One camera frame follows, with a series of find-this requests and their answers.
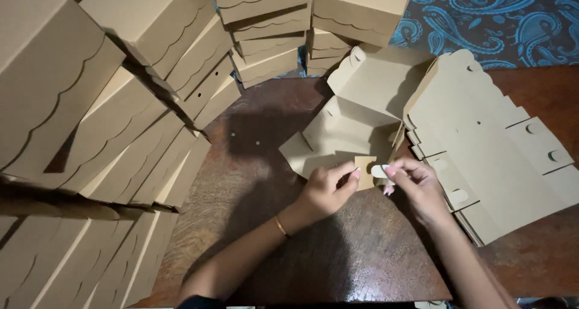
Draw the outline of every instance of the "brown table surface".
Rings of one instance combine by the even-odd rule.
[[[579,67],[490,75],[579,160]],[[136,307],[174,305],[188,271],[297,197],[305,181],[278,148],[304,129],[331,96],[320,78],[272,79],[243,91],[243,97],[208,126],[213,146],[180,210],[153,293]],[[409,154],[407,146],[402,153]],[[407,215],[400,197],[396,192],[391,201],[377,189],[355,194],[335,216],[275,251],[230,303],[451,298],[424,231]],[[578,217],[579,206],[562,210],[479,253],[512,296],[579,295]]]

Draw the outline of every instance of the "forearm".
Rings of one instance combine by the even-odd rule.
[[[513,308],[500,285],[482,266],[478,255],[452,217],[427,226],[455,290],[467,309]]]
[[[278,215],[290,235],[307,222],[296,206],[290,205]],[[193,273],[181,287],[177,304],[193,295],[226,300],[273,250],[286,240],[274,218],[245,234],[221,250]]]

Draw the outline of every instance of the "bangle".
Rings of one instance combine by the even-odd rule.
[[[280,229],[281,233],[283,233],[286,236],[286,238],[290,239],[291,236],[287,234],[286,229],[284,229],[284,227],[281,226],[280,219],[277,217],[277,215],[274,216],[273,218],[275,219],[277,227]]]

